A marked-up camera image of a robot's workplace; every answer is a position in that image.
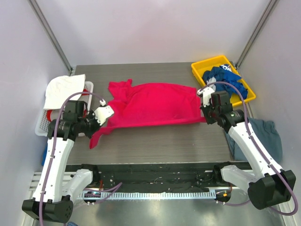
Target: pink cloth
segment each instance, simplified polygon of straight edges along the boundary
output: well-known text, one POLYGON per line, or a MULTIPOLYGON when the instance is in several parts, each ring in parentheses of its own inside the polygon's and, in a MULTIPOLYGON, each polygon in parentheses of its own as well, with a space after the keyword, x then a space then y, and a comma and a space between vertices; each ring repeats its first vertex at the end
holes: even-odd
POLYGON ((103 134, 116 128, 190 124, 206 122, 201 116, 200 98, 192 87, 147 83, 132 87, 132 80, 110 82, 114 99, 108 103, 115 114, 106 127, 100 128, 90 140, 94 148, 103 134))

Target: gray table surface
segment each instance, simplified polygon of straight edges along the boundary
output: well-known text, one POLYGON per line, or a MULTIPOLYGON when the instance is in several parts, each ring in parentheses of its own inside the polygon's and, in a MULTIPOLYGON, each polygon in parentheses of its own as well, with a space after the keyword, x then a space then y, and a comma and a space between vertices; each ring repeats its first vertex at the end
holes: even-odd
MULTIPOLYGON (((200 88, 190 63, 84 65, 75 74, 86 74, 94 92, 112 100, 110 81, 133 79, 133 86, 149 82, 168 82, 200 88)), ((98 107, 92 99, 92 109, 98 107)), ((89 140, 79 137, 68 164, 110 164, 148 162, 216 162, 233 160, 224 132, 217 124, 197 123, 143 128, 116 129, 100 138, 89 149, 89 140)))

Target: blue garment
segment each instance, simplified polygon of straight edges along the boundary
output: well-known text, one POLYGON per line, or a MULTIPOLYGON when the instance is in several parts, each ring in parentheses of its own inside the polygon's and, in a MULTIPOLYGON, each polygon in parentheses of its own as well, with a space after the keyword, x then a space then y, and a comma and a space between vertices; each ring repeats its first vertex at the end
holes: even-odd
POLYGON ((45 164, 46 155, 47 155, 47 147, 48 147, 48 144, 46 144, 46 147, 45 147, 44 152, 43 152, 42 166, 44 166, 44 164, 45 164))
MULTIPOLYGON (((241 82, 237 82, 241 79, 240 76, 237 74, 234 74, 233 72, 230 72, 228 70, 224 70, 220 67, 213 67, 211 71, 205 71, 203 74, 203 80, 207 83, 209 79, 214 77, 216 81, 225 81, 233 86, 235 86, 241 95, 243 96, 243 99, 246 99, 248 96, 248 90, 244 87, 244 85, 241 82)), ((227 91, 229 93, 229 96, 232 96, 232 93, 237 92, 230 86, 224 85, 224 84, 215 84, 215 91, 227 91)))
MULTIPOLYGON (((262 145, 272 158, 279 163, 282 160, 282 145, 280 135, 275 129, 274 122, 251 118, 249 118, 249 122, 262 145)), ((228 133, 226 133, 226 138, 234 160, 247 161, 243 151, 228 133)))
POLYGON ((231 66, 228 65, 228 64, 220 65, 220 68, 225 69, 225 70, 227 70, 227 71, 232 71, 232 70, 231 70, 231 66))

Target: yellow tray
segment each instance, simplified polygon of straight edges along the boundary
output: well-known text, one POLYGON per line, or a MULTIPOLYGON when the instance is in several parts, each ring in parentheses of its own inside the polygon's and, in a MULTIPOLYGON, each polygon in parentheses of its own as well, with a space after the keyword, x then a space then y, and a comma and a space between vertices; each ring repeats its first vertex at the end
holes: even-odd
MULTIPOLYGON (((193 63, 191 65, 192 73, 197 78, 201 87, 204 87, 206 85, 206 83, 202 79, 204 72, 211 71, 211 69, 214 66, 219 67, 220 65, 224 65, 224 64, 229 64, 231 66, 232 72, 239 75, 238 72, 236 71, 236 69, 232 66, 232 64, 229 62, 229 60, 224 55, 216 56, 216 57, 213 57, 213 58, 210 58, 207 60, 202 60, 202 61, 193 63)), ((238 80, 238 82, 241 82, 244 85, 244 87, 246 89, 248 89, 248 96, 245 99, 245 103, 247 103, 251 100, 254 100, 256 98, 256 95, 254 94, 253 90, 251 90, 251 88, 248 86, 248 84, 245 82, 245 80, 240 79, 240 80, 238 80)), ((243 104, 241 102, 239 96, 235 93, 232 94, 230 102, 232 103, 233 107, 243 104)))

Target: robotic arm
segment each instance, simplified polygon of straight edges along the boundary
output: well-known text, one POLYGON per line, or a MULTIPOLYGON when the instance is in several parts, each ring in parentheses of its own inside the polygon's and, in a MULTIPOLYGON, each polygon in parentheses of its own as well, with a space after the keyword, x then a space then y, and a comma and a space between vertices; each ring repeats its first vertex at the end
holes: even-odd
MULTIPOLYGON (((63 175, 71 149, 79 133, 88 138, 100 129, 105 121, 114 114, 112 108, 105 101, 84 117, 84 101, 68 101, 59 122, 56 139, 55 156, 49 172, 45 194, 43 198, 43 219, 47 221, 68 222, 73 203, 86 187, 95 187, 99 183, 97 166, 83 164, 73 178, 63 187, 63 175)), ((34 219, 39 219, 39 202, 42 185, 47 175, 47 168, 54 144, 55 122, 48 127, 48 150, 39 184, 33 193, 33 198, 24 200, 22 210, 34 219)))
MULTIPOLYGON (((244 112, 233 110, 228 93, 226 91, 214 92, 212 88, 208 87, 202 91, 199 90, 198 95, 203 97, 201 110, 207 124, 217 122, 239 145, 253 169, 253 174, 250 174, 240 170, 235 165, 223 163, 214 167, 215 180, 221 183, 225 181, 232 183, 248 193, 251 203, 259 210, 289 201, 291 194, 250 139, 246 131, 244 112)), ((250 123, 248 126, 270 164, 273 164, 293 189, 296 181, 294 173, 291 170, 282 169, 257 138, 250 123)))

